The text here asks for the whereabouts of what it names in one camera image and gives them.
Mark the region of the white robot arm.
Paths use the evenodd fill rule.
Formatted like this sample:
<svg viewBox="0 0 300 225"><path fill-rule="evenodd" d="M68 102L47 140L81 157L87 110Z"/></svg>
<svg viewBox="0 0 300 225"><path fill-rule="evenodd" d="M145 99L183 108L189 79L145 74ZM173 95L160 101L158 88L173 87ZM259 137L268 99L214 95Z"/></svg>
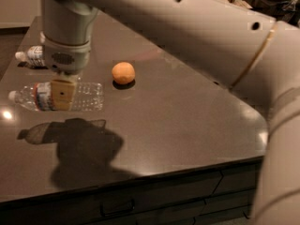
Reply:
<svg viewBox="0 0 300 225"><path fill-rule="evenodd" d="M300 30L218 0L42 0L45 62L86 66L103 11L254 107L269 137L251 225L300 224Z"/></svg>

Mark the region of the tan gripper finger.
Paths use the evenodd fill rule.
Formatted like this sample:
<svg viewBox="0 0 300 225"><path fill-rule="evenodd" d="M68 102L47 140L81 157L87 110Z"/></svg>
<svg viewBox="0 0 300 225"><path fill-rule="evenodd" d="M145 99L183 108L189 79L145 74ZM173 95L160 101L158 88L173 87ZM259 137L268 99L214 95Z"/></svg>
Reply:
<svg viewBox="0 0 300 225"><path fill-rule="evenodd" d="M75 96L76 83L67 79L51 80L52 102L58 111L69 111Z"/></svg>

